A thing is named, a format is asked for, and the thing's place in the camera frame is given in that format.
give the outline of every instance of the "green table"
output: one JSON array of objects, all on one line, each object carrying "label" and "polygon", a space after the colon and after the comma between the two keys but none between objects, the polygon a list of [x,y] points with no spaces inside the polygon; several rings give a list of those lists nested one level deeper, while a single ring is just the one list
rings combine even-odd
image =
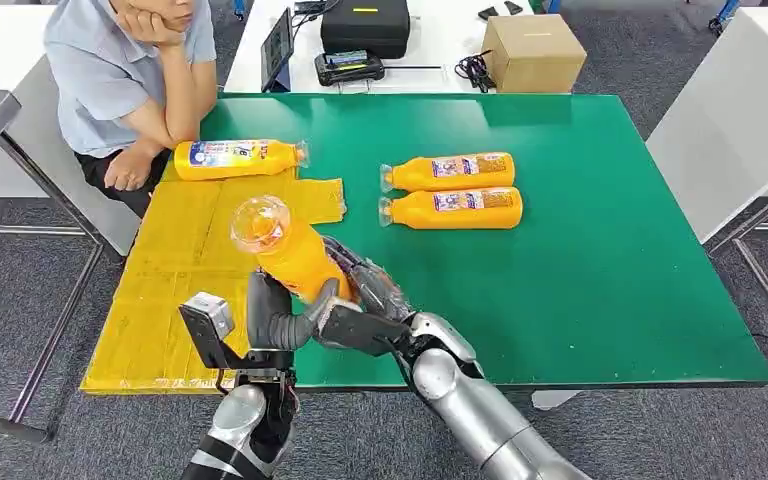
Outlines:
[{"label": "green table", "polygon": [[[768,383],[768,364],[620,100],[584,95],[246,95],[205,139],[310,143],[348,213],[318,230],[447,318],[494,383],[542,388]],[[509,231],[381,228],[378,169],[502,150],[526,202]],[[391,194],[399,196],[400,192]],[[297,355],[299,386],[402,386],[389,357]]]}]

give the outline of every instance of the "tablet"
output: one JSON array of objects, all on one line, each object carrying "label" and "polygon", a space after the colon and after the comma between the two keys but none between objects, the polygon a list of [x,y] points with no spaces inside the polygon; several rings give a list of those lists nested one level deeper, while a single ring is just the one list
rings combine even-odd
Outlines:
[{"label": "tablet", "polygon": [[284,14],[272,27],[272,31],[260,46],[260,79],[261,92],[287,91],[276,85],[276,79],[281,70],[287,66],[290,56],[293,54],[293,34],[290,9],[284,10]]}]

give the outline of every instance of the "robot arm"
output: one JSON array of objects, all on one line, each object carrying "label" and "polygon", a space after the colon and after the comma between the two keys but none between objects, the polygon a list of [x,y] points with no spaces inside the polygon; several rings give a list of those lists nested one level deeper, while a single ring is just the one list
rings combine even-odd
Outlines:
[{"label": "robot arm", "polygon": [[370,355],[393,354],[405,383],[491,479],[586,480],[484,377],[472,345],[444,318],[415,312],[389,275],[336,240],[326,248],[366,307],[335,306],[323,339]]},{"label": "robot arm", "polygon": [[[331,294],[320,295],[305,314],[285,321],[289,301],[285,305],[282,296],[277,303],[263,302],[259,297],[274,295],[274,285],[264,288],[268,282],[250,281],[249,340],[253,346],[262,342],[272,350],[253,350],[244,359],[236,358],[221,341],[227,325],[232,325],[230,318],[209,313],[221,309],[192,308],[198,295],[182,305],[182,316],[205,365],[238,372],[236,387],[220,404],[213,426],[182,478],[271,478],[293,436],[298,402],[293,393],[291,350],[303,345],[306,336],[372,356],[392,354],[411,391],[446,423],[488,478],[590,478],[556,452],[485,379],[474,349],[445,319],[416,312],[383,269],[333,239],[326,238],[325,243],[364,308],[334,296],[336,289],[331,285],[323,288],[331,288]],[[299,321],[312,327],[291,327]]]}]

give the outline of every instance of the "black case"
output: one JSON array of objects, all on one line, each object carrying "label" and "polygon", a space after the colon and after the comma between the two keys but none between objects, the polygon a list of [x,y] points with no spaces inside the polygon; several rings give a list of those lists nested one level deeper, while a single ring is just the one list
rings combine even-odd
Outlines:
[{"label": "black case", "polygon": [[380,58],[405,55],[410,36],[407,0],[339,2],[322,17],[320,35],[325,53],[369,50]]}]

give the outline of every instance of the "orange juice bottle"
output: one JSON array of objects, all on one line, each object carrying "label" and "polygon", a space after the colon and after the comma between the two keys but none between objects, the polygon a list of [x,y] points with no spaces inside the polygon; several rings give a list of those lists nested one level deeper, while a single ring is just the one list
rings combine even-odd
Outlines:
[{"label": "orange juice bottle", "polygon": [[280,198],[266,195],[240,205],[231,220],[231,239],[305,303],[316,299],[329,278],[340,281],[340,297],[352,299],[346,275],[325,252],[322,237],[307,222],[291,221]]},{"label": "orange juice bottle", "polygon": [[413,192],[378,203],[381,226],[402,223],[416,229],[514,228],[522,218],[522,197],[514,187],[448,192]]},{"label": "orange juice bottle", "polygon": [[183,142],[175,149],[175,170],[184,180],[210,180],[245,175],[275,175],[308,166],[305,142],[230,140]]},{"label": "orange juice bottle", "polygon": [[489,152],[454,157],[416,157],[404,165],[381,165],[381,190],[417,192],[464,188],[510,187],[514,159],[510,153]]}]

